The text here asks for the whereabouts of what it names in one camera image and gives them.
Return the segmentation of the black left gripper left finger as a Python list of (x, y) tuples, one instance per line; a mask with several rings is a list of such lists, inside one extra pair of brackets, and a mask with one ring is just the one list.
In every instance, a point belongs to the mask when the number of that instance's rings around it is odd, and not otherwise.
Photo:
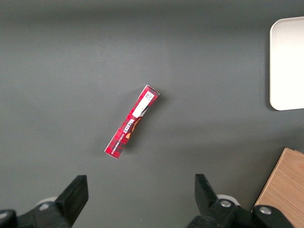
[(88, 201), (85, 175), (78, 175), (58, 197), (47, 198), (23, 215), (0, 211), (2, 228), (71, 228)]

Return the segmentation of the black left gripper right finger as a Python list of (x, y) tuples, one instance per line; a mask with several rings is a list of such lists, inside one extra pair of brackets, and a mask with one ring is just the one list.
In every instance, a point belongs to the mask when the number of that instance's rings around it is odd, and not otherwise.
[(195, 175), (195, 201), (200, 215), (189, 228), (292, 228), (292, 223), (277, 208), (257, 205), (251, 211), (230, 199), (221, 199), (204, 174)]

